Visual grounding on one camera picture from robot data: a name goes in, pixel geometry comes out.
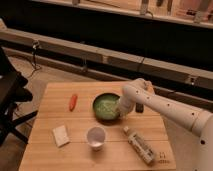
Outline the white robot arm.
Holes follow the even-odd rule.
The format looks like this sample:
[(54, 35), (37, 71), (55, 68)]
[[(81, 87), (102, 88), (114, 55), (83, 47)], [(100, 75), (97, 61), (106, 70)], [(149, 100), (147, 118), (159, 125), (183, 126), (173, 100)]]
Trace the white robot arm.
[(213, 171), (213, 113), (148, 91), (147, 81), (138, 78), (122, 87), (117, 111), (123, 117), (134, 105), (143, 104), (199, 137), (194, 171)]

